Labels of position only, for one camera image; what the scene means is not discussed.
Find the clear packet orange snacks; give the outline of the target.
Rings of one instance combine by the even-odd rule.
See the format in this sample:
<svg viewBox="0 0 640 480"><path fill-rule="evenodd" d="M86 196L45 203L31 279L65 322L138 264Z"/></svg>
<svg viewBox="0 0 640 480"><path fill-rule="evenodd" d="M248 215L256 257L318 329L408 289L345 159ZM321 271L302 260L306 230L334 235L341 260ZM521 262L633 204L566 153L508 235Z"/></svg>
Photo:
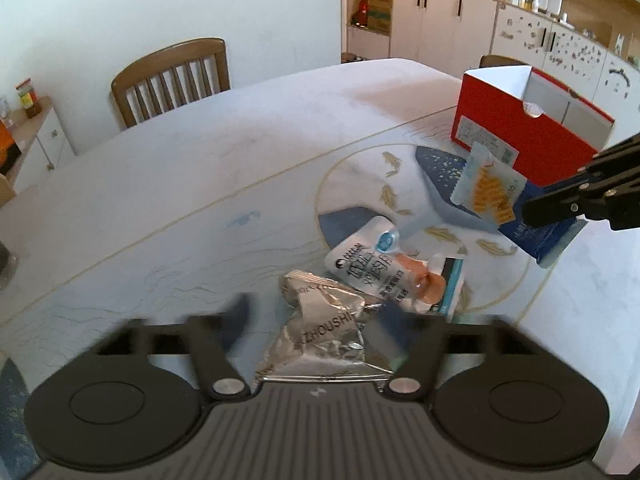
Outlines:
<svg viewBox="0 0 640 480"><path fill-rule="evenodd" d="M526 177L486 146L474 143L450 200L494 226L502 226L516 219L515 204L526 183Z"/></svg>

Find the white sausage snack pouch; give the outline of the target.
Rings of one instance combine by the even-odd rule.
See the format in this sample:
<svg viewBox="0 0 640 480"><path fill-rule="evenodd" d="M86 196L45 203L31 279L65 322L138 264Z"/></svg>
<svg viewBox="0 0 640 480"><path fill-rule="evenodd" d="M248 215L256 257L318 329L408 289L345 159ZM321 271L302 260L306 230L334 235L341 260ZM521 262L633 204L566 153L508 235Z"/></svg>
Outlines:
<svg viewBox="0 0 640 480"><path fill-rule="evenodd" d="M390 220L375 216L339 242L324 266L352 288L408 312L452 318L464 284L464 257L409 255Z"/></svg>

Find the silver foil bag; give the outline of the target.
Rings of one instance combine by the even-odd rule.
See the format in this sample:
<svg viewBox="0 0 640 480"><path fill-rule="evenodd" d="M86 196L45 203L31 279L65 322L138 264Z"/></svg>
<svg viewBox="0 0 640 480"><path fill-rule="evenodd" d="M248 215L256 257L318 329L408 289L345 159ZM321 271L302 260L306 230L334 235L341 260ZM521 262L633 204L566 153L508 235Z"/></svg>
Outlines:
<svg viewBox="0 0 640 480"><path fill-rule="evenodd" d="M280 287L292 314L265 352L258 382L382 382L392 374L366 337L381 299L302 270L282 275Z"/></svg>

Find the blue white carton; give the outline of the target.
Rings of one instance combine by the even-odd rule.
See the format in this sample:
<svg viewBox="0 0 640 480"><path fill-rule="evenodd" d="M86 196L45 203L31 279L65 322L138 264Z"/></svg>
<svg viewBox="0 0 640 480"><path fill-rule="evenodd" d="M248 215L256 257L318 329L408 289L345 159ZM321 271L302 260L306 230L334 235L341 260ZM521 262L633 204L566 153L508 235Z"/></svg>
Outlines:
<svg viewBox="0 0 640 480"><path fill-rule="evenodd" d="M541 196L543 192L542 188L527 181L513 206L515 219L498 226L498 231L534 258L538 266L548 269L587 225L587 221L567 219L540 228L528 226L522 218L523 205L526 200Z"/></svg>

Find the red cardboard box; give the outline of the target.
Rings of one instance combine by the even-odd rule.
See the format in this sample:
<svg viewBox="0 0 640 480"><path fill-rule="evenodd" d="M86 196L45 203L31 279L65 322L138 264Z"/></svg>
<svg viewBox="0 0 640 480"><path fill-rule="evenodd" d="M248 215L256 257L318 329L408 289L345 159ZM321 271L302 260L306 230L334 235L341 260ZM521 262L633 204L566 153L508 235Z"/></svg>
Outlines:
<svg viewBox="0 0 640 480"><path fill-rule="evenodd" d="M574 176L604 149L615 119L529 65L463 74L451 140L483 145L533 184Z"/></svg>

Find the wooden chair beside box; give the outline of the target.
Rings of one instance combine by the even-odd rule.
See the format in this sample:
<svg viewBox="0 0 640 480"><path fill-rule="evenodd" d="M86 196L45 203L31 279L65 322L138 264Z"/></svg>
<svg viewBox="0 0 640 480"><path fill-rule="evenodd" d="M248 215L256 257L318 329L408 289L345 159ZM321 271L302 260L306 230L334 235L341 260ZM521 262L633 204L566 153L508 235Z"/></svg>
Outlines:
<svg viewBox="0 0 640 480"><path fill-rule="evenodd" d="M523 66L525 62L517 60L516 58L509 58L508 56L498 54L486 54L480 58L479 68L489 67L502 67L502 66Z"/></svg>

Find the white side cabinet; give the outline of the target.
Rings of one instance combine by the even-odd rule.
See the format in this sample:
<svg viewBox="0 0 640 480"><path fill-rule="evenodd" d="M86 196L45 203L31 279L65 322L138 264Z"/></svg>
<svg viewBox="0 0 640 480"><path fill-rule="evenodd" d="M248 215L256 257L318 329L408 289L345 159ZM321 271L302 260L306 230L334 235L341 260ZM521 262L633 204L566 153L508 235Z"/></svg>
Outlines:
<svg viewBox="0 0 640 480"><path fill-rule="evenodd" d="M22 152L6 176L15 195L47 180L76 158L50 96L42 96L39 103L42 111L34 118L27 118L24 110L11 112L12 134Z"/></svg>

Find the wooden chair at far side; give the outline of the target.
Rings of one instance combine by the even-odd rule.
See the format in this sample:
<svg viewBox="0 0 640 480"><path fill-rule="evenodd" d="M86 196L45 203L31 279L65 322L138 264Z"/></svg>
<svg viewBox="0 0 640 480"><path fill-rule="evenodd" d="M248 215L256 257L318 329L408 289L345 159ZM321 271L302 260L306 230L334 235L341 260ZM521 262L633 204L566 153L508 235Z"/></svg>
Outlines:
<svg viewBox="0 0 640 480"><path fill-rule="evenodd" d="M127 128L230 89L227 46L221 38L186 40L152 52L111 83Z"/></svg>

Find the orange snack bag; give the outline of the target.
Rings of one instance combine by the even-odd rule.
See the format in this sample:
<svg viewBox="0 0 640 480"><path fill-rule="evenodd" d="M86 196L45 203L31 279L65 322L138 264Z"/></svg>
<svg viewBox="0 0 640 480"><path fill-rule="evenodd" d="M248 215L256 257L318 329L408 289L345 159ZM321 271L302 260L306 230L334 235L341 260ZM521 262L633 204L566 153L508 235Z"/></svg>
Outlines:
<svg viewBox="0 0 640 480"><path fill-rule="evenodd" d="M13 139L10 130L0 122L0 174L6 176L18 159L22 151Z"/></svg>

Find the red lidded sauce jar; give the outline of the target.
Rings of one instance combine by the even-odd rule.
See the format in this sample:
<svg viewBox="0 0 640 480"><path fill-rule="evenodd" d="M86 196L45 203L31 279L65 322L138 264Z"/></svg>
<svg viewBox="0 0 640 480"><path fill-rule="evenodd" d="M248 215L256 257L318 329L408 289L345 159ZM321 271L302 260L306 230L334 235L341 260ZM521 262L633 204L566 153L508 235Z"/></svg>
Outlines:
<svg viewBox="0 0 640 480"><path fill-rule="evenodd" d="M27 118L34 118L38 116L42 107L40 105L37 93L32 86L32 80L27 78L15 87L18 97L20 98L21 106L25 112Z"/></svg>

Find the wall cabinet shelving unit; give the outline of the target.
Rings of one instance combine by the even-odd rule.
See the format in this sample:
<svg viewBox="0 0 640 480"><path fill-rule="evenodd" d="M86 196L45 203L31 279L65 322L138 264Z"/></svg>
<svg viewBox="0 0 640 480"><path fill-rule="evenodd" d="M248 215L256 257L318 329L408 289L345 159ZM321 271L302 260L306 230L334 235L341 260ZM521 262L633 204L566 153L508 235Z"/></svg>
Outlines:
<svg viewBox="0 0 640 480"><path fill-rule="evenodd" d="M343 52L460 78L486 55L543 70L639 130L639 0L342 0Z"/></svg>

